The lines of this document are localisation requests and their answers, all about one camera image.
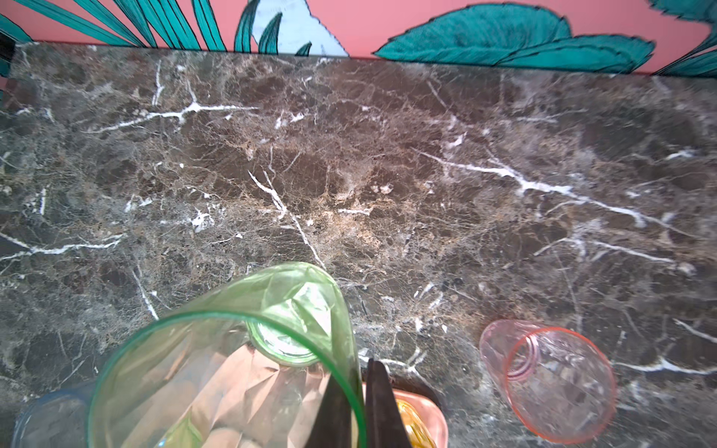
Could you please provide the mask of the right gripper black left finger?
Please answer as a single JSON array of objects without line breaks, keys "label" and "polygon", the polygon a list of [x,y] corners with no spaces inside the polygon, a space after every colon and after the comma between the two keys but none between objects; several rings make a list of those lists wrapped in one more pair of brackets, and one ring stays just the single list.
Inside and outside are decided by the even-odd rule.
[{"label": "right gripper black left finger", "polygon": [[331,376],[305,448],[349,448],[352,442],[351,407]]}]

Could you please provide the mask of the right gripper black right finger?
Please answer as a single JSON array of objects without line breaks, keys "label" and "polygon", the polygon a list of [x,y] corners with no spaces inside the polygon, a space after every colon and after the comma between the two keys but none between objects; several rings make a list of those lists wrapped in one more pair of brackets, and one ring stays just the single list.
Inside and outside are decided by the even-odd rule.
[{"label": "right gripper black right finger", "polygon": [[386,367],[370,358],[366,374],[366,419],[371,448],[411,448]]}]

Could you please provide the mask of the short yellow tumbler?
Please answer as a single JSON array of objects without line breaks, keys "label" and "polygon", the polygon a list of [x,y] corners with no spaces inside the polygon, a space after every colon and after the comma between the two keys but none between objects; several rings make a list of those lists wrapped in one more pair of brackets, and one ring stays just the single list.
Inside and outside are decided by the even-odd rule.
[{"label": "short yellow tumbler", "polygon": [[436,448],[435,441],[416,408],[402,399],[396,399],[396,402],[412,448]]}]

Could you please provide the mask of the tall blue-grey clear tumbler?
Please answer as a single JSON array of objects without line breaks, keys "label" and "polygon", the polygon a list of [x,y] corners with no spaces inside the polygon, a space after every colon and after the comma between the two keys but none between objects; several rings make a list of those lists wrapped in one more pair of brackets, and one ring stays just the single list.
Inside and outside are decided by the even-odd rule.
[{"label": "tall blue-grey clear tumbler", "polygon": [[32,401],[18,418],[11,447],[86,447],[95,382],[85,382]]}]

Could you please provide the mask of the short green tumbler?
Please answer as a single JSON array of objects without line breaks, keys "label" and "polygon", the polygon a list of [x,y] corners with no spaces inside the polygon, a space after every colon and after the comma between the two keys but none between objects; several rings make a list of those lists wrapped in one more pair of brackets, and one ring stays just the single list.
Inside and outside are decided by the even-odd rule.
[{"label": "short green tumbler", "polygon": [[136,332],[101,373],[91,447],[304,447],[330,377],[367,445],[358,349],[336,281],[287,262]]}]

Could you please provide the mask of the pink plastic tray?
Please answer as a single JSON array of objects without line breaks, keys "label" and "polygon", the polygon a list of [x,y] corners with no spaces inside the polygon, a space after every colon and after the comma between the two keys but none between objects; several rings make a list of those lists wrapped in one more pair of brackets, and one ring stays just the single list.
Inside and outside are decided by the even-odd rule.
[{"label": "pink plastic tray", "polygon": [[436,403],[425,396],[397,388],[394,388],[393,394],[395,400],[408,401],[416,408],[420,418],[428,427],[436,447],[446,448],[448,446],[449,431],[446,418]]}]

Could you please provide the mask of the pink clear tumbler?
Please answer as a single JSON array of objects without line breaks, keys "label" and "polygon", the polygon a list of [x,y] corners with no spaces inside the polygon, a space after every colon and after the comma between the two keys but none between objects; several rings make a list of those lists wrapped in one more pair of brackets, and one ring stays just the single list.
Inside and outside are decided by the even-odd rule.
[{"label": "pink clear tumbler", "polygon": [[500,395],[541,438],[581,444],[612,420],[617,396],[612,365],[581,334],[502,319],[485,328],[479,350]]}]

